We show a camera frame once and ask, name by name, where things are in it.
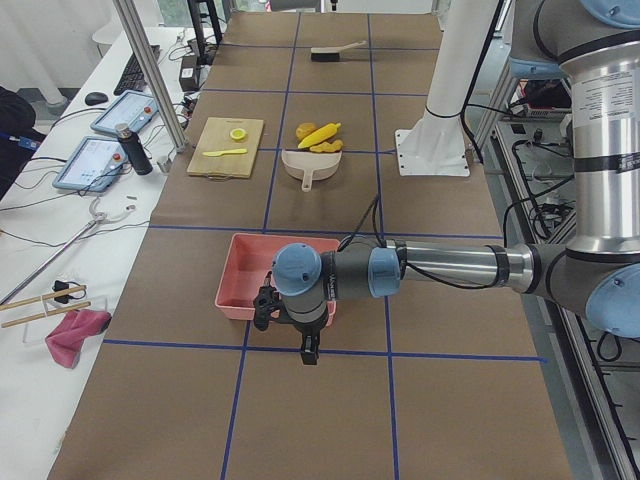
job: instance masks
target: blue tape grid line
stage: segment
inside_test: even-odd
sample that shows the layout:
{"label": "blue tape grid line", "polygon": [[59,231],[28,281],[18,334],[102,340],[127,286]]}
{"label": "blue tape grid line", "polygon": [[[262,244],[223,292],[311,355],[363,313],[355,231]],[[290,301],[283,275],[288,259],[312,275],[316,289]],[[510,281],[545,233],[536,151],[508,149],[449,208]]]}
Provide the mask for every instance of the blue tape grid line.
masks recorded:
{"label": "blue tape grid line", "polygon": [[[223,47],[239,47],[239,48],[284,48],[284,49],[292,49],[292,48],[311,48],[317,47],[317,45],[243,45],[240,43],[222,43]],[[401,51],[401,52],[437,52],[440,48],[420,48],[420,47],[356,47],[354,50],[390,50],[390,51]]]}
{"label": "blue tape grid line", "polygon": [[[381,235],[385,235],[384,231],[384,217],[383,217],[383,202],[382,202],[382,181],[381,181],[381,167],[380,167],[380,155],[392,154],[394,150],[388,150],[381,152],[379,151],[379,143],[378,143],[378,126],[377,126],[377,111],[376,111],[376,96],[405,96],[405,97],[426,97],[426,94],[412,94],[412,93],[376,93],[375,91],[375,75],[374,75],[374,66],[373,66],[373,51],[374,50],[433,50],[437,51],[438,49],[419,49],[419,48],[411,48],[411,49],[392,49],[392,48],[374,48],[372,47],[372,35],[371,35],[371,21],[370,15],[367,15],[367,30],[369,36],[369,65],[370,65],[370,75],[371,75],[371,92],[328,92],[328,91],[292,91],[291,80],[293,75],[294,68],[294,56],[296,52],[298,42],[298,35],[300,30],[301,23],[301,15],[298,14],[296,32],[294,44],[292,47],[282,47],[282,46],[248,46],[251,48],[287,48],[291,49],[291,63],[289,66],[289,73],[287,79],[287,88],[284,91],[281,90],[241,90],[241,89],[205,89],[206,91],[219,91],[219,92],[236,92],[236,93],[275,93],[275,94],[284,94],[284,105],[282,109],[282,115],[280,119],[280,130],[278,133],[278,140],[275,149],[260,149],[261,151],[275,152],[273,168],[271,173],[271,182],[269,185],[269,194],[267,197],[267,204],[265,208],[265,215],[263,221],[262,229],[258,228],[231,228],[231,227],[196,227],[196,226],[161,226],[161,225],[151,225],[150,228],[156,229],[182,229],[182,230],[213,230],[213,231],[243,231],[243,232],[253,232],[253,233],[292,233],[292,234],[340,234],[340,235],[348,235],[351,232],[325,232],[325,231],[311,231],[311,230],[282,230],[282,229],[267,229],[269,212],[271,206],[271,199],[273,195],[273,188],[275,184],[275,178],[277,173],[277,165],[278,165],[278,154],[281,150],[282,145],[282,132],[284,130],[284,120],[287,110],[287,102],[289,94],[318,94],[318,95],[369,95],[371,96],[372,101],[372,113],[373,113],[373,133],[374,133],[374,142],[375,142],[375,151],[351,151],[348,153],[364,153],[364,154],[373,154],[376,157],[376,177],[377,177],[377,189],[380,195],[380,233]],[[225,44],[226,46],[240,46],[233,44]],[[404,237],[434,237],[434,238],[483,238],[483,239],[496,239],[500,240],[499,236],[484,236],[484,235],[442,235],[442,234],[397,234],[398,236]],[[321,350],[323,355],[348,355],[348,356],[373,356],[373,357],[387,357],[387,365],[388,365],[388,379],[389,379],[389,403],[390,403],[390,418],[391,418],[391,434],[392,434],[392,444],[393,444],[393,468],[394,468],[394,479],[399,480],[400,478],[400,469],[399,469],[399,449],[398,449],[398,435],[397,435],[397,417],[396,417],[396,401],[395,401],[395,381],[394,381],[394,371],[393,371],[393,359],[396,358],[426,358],[426,359],[452,359],[452,360],[484,360],[484,361],[510,361],[510,362],[538,362],[538,363],[546,363],[546,359],[540,357],[526,357],[526,356],[503,356],[503,355],[471,355],[471,354],[444,354],[444,353],[412,353],[412,352],[393,352],[392,345],[392,337],[391,337],[391,315],[389,308],[389,301],[387,298],[384,299],[385,302],[385,321],[386,321],[386,336],[387,336],[387,348],[386,352],[378,352],[378,351],[357,351],[357,350]],[[296,348],[278,348],[278,347],[251,347],[248,345],[249,340],[249,332],[250,332],[251,323],[247,322],[247,326],[244,332],[244,338],[242,345],[214,345],[214,344],[197,344],[197,343],[174,343],[174,342],[146,342],[146,341],[128,341],[128,340],[117,340],[117,339],[105,339],[104,343],[112,344],[112,345],[129,345],[129,346],[141,346],[141,347],[162,347],[162,348],[190,348],[190,349],[206,349],[206,350],[219,350],[219,351],[239,351],[241,352],[240,362],[238,367],[238,374],[236,378],[236,386],[233,398],[233,405],[231,409],[231,414],[229,418],[229,426],[227,431],[227,439],[225,444],[225,452],[222,463],[222,468],[220,472],[220,480],[225,480],[227,475],[227,470],[229,466],[229,457],[231,452],[231,445],[233,441],[233,433],[235,428],[235,420],[238,411],[238,403],[240,398],[241,386],[242,386],[242,377],[244,373],[244,365],[246,360],[246,354],[248,351],[262,351],[262,352],[281,352],[281,353],[290,353],[290,354],[298,354],[299,351]]]}
{"label": "blue tape grid line", "polygon": [[[198,225],[157,225],[151,224],[148,228],[155,230],[205,230],[212,232],[249,232],[249,233],[290,233],[294,235],[340,235],[346,237],[351,231],[340,230],[295,230],[286,228],[248,228],[248,227],[208,227]],[[373,232],[361,231],[365,235],[373,235]],[[445,233],[401,233],[385,232],[386,236],[411,237],[411,238],[448,238],[448,239],[472,239],[472,240],[502,240],[500,235],[467,235],[467,234],[445,234]]]}
{"label": "blue tape grid line", "polygon": [[262,229],[266,232],[269,222],[269,212],[271,210],[271,197],[273,196],[273,186],[276,182],[276,174],[278,171],[278,150],[282,146],[282,132],[284,130],[284,118],[287,113],[287,102],[289,100],[289,89],[291,88],[291,78],[293,77],[293,65],[296,56],[296,43],[298,43],[298,35],[300,33],[301,15],[298,13],[298,21],[296,23],[296,33],[293,40],[293,48],[291,49],[291,63],[289,64],[289,76],[287,78],[287,90],[284,93],[284,104],[282,106],[282,116],[280,117],[280,131],[278,132],[278,141],[276,142],[276,154],[273,159],[273,169],[271,170],[271,183],[269,184],[269,195],[267,196],[267,208],[264,212],[264,222]]}
{"label": "blue tape grid line", "polygon": [[[244,88],[203,88],[203,92],[223,92],[223,93],[277,93],[277,94],[301,94],[301,95],[360,95],[369,96],[371,92],[344,92],[330,90],[254,90]],[[375,92],[379,97],[422,97],[427,98],[426,93],[401,93],[401,92]]]}
{"label": "blue tape grid line", "polygon": [[[247,327],[251,326],[251,322],[247,322]],[[121,340],[106,338],[103,343],[110,345],[124,345],[130,347],[155,347],[155,348],[187,348],[194,350],[227,350],[236,352],[271,352],[271,353],[291,353],[300,354],[298,348],[292,347],[258,347],[247,345],[220,345],[207,343],[180,343],[180,342],[152,342],[144,340]],[[344,350],[344,349],[320,349],[321,355],[337,355],[349,357],[393,357],[393,358],[425,358],[435,360],[483,360],[494,362],[519,362],[519,363],[541,363],[546,364],[548,360],[544,357],[526,356],[526,355],[479,355],[465,353],[423,353],[423,352],[388,352],[376,350]]]}
{"label": "blue tape grid line", "polygon": [[[268,147],[264,147],[264,148],[258,148],[259,152],[280,152],[282,150],[286,150],[286,148],[268,148]],[[364,155],[375,155],[376,153],[379,153],[381,155],[395,155],[396,153],[396,149],[392,148],[390,150],[380,150],[380,151],[375,151],[375,150],[347,150],[344,149],[342,150],[342,153],[351,153],[351,154],[364,154]]]}
{"label": "blue tape grid line", "polygon": [[[367,14],[367,35],[369,36],[369,45],[372,45],[371,36],[371,15]],[[378,195],[380,196],[379,214],[380,214],[380,235],[384,238],[384,204],[382,198],[382,179],[380,175],[380,154],[378,144],[378,114],[376,110],[376,81],[375,72],[373,71],[373,50],[369,49],[369,72],[371,75],[371,112],[373,114],[373,141],[376,150],[376,180],[378,182]],[[396,392],[395,381],[393,376],[393,344],[391,341],[391,315],[389,312],[389,299],[384,298],[384,316],[385,330],[387,335],[387,371],[389,375],[389,416],[391,418],[391,443],[393,450],[393,477],[394,480],[400,480],[400,459],[398,453],[398,429],[396,422]]]}
{"label": "blue tape grid line", "polygon": [[227,442],[224,447],[224,457],[222,460],[222,469],[220,471],[220,480],[224,480],[227,476],[227,468],[229,466],[229,454],[231,452],[231,441],[233,439],[233,429],[236,424],[236,414],[238,412],[238,400],[240,398],[240,388],[242,386],[242,374],[244,372],[244,361],[247,357],[247,343],[249,341],[249,329],[251,323],[247,322],[244,331],[244,340],[242,342],[242,354],[240,355],[240,366],[238,367],[238,376],[236,378],[236,389],[233,394],[233,406],[231,407],[231,415],[229,417],[229,429],[227,430]]}

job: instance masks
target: table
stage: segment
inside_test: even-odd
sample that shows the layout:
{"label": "table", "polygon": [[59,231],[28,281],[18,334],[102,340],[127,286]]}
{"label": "table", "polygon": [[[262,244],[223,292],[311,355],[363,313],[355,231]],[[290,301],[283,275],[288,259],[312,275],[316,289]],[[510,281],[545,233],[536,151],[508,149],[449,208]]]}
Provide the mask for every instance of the table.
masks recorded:
{"label": "table", "polygon": [[[367,39],[335,64],[309,47]],[[571,478],[517,295],[409,283],[344,301],[316,367],[299,336],[214,308],[234,232],[342,237],[382,196],[392,238],[498,243],[482,168],[401,177],[393,132],[422,115],[441,35],[407,15],[236,14],[187,134],[261,118],[248,180],[167,180],[50,478]],[[298,123],[342,122],[330,179],[280,165]]]}
{"label": "table", "polygon": [[[161,45],[160,58],[169,49],[178,46],[176,38],[183,33],[182,28],[147,29],[150,43]],[[92,91],[105,92],[113,100],[113,88],[130,55],[131,49],[123,33],[80,89],[65,114],[87,108],[84,97]],[[180,101],[180,62],[164,58],[159,65],[172,100]],[[37,156],[67,158],[80,139],[96,135],[89,124],[98,114],[87,112],[60,122],[47,136]],[[154,126],[160,124],[162,119],[158,115],[140,133],[143,142],[150,137]],[[148,148],[155,157],[168,154],[172,146],[168,135],[162,130]],[[33,161],[27,165],[17,183],[34,185],[45,172],[59,169],[58,162]],[[0,202],[0,210],[64,193],[51,186],[53,178],[54,175],[48,175],[34,190],[22,190],[14,185]],[[135,204],[136,210],[123,222],[99,228],[116,228],[149,220],[165,180],[166,176],[157,165],[154,165],[152,173],[144,177],[132,172],[119,178],[105,192],[99,209],[110,215],[118,215],[126,205]],[[0,211],[0,228],[31,239],[65,242],[90,220],[89,204],[93,198],[95,196],[80,198],[70,195],[24,209]],[[51,290],[54,279],[71,277],[88,285],[88,297],[95,300],[97,308],[106,306],[113,312],[145,231],[146,224],[142,224],[76,243],[14,300],[46,293]],[[53,251],[49,247],[0,235],[0,295],[4,296],[13,289]],[[21,310],[5,312],[2,320],[17,318],[19,312]],[[34,322],[28,327],[0,330],[0,429],[3,431],[0,438],[0,477],[4,479],[46,478],[98,354],[102,335],[85,341],[75,369],[66,370],[54,363],[42,339],[61,319],[62,316],[55,316]]]}

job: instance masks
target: pink cloth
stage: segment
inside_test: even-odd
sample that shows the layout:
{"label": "pink cloth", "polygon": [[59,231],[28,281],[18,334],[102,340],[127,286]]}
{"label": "pink cloth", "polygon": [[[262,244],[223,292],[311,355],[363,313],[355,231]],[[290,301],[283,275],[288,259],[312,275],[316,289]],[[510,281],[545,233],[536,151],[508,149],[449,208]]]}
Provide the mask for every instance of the pink cloth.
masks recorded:
{"label": "pink cloth", "polygon": [[109,312],[93,310],[67,312],[60,325],[45,339],[51,356],[63,367],[75,367],[84,339],[100,333],[109,320],[111,320]]}

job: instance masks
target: beige dustpan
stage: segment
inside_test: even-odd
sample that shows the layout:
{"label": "beige dustpan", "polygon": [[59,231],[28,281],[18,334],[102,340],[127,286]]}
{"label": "beige dustpan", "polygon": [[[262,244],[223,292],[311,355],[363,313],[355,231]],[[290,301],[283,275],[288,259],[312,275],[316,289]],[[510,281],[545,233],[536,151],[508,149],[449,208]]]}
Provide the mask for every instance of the beige dustpan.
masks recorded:
{"label": "beige dustpan", "polygon": [[311,153],[282,150],[284,169],[293,178],[302,180],[302,191],[311,190],[314,180],[324,180],[336,173],[342,152]]}

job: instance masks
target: computer mouse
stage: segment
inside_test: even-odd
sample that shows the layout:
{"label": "computer mouse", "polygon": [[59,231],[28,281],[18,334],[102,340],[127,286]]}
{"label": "computer mouse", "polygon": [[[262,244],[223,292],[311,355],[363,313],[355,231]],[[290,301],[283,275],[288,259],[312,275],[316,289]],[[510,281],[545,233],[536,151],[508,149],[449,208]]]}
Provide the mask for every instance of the computer mouse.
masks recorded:
{"label": "computer mouse", "polygon": [[102,92],[91,92],[88,93],[86,97],[84,97],[84,103],[89,106],[99,105],[100,103],[108,102],[109,97],[106,93]]}

